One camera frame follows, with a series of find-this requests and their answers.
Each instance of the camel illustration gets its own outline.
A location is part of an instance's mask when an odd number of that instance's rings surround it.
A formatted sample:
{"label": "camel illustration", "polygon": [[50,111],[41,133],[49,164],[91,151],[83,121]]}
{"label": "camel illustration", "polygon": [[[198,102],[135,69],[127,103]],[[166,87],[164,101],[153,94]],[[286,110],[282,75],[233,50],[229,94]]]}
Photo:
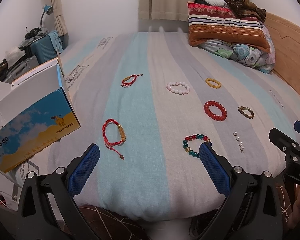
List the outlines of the camel illustration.
{"label": "camel illustration", "polygon": [[61,117],[53,116],[53,117],[50,118],[50,120],[51,119],[53,119],[56,122],[56,124],[59,125],[60,127],[66,125],[66,123],[64,123],[63,118],[61,118]]}

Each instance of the white pillow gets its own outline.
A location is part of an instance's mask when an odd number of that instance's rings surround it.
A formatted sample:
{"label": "white pillow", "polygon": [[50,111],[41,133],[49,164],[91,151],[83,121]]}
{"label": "white pillow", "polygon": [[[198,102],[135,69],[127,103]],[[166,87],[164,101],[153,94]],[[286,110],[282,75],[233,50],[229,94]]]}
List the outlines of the white pillow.
{"label": "white pillow", "polygon": [[224,0],[204,0],[204,1],[206,1],[211,6],[229,8],[227,3]]}

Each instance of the mattress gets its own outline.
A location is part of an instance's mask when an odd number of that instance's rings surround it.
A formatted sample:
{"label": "mattress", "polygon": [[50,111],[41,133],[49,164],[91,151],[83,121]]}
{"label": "mattress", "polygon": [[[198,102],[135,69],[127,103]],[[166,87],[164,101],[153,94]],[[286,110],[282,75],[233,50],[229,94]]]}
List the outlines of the mattress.
{"label": "mattress", "polygon": [[[300,96],[276,75],[264,74],[191,47],[185,33],[135,33],[82,40],[61,54],[66,83],[81,128],[37,153],[9,176],[23,184],[27,171],[46,174],[66,167],[96,143],[100,160],[80,195],[78,205],[91,204],[132,219],[187,218],[222,203],[200,159],[185,152],[183,140],[207,135],[212,148],[246,172],[278,175],[284,154],[269,141],[276,127],[300,143],[293,124],[300,120]],[[143,74],[127,88],[121,81]],[[221,82],[219,89],[206,78]],[[185,82],[190,92],[167,90],[169,82]],[[218,122],[204,112],[208,100],[221,103],[227,119]],[[255,116],[245,118],[239,106]],[[210,107],[215,114],[220,111]],[[106,148],[102,126],[109,118],[124,128],[126,141],[114,146],[125,160]],[[242,153],[234,132],[244,145]],[[107,127],[110,142],[120,140],[117,126]],[[202,140],[189,142],[198,152]]]}

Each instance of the blue cloth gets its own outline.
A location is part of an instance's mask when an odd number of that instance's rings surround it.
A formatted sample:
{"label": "blue cloth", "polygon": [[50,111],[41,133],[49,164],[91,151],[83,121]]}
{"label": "blue cloth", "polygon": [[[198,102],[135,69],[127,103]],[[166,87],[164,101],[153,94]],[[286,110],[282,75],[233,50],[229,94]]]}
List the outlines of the blue cloth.
{"label": "blue cloth", "polygon": [[63,52],[61,39],[59,38],[58,32],[56,30],[48,33],[48,36],[51,39],[52,45],[55,49],[55,51],[59,51],[59,53]]}

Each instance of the pearl hair clip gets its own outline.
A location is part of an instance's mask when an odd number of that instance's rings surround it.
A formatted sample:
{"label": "pearl hair clip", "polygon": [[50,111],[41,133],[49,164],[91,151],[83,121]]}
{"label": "pearl hair clip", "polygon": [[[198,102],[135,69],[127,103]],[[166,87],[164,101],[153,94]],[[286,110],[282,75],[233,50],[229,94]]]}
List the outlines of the pearl hair clip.
{"label": "pearl hair clip", "polygon": [[244,147],[242,141],[240,141],[240,136],[238,136],[237,132],[234,132],[233,135],[235,136],[235,139],[238,141],[238,144],[240,146],[240,150],[243,153]]}
{"label": "pearl hair clip", "polygon": [[[172,88],[171,86],[184,86],[186,88],[186,90],[184,91],[181,91],[181,90],[178,90],[178,89],[175,89],[175,88]],[[167,84],[167,89],[169,91],[171,91],[172,93],[176,93],[176,94],[179,94],[179,95],[185,95],[185,94],[188,94],[190,92],[190,86],[188,84],[186,84],[185,82],[169,82]]]}

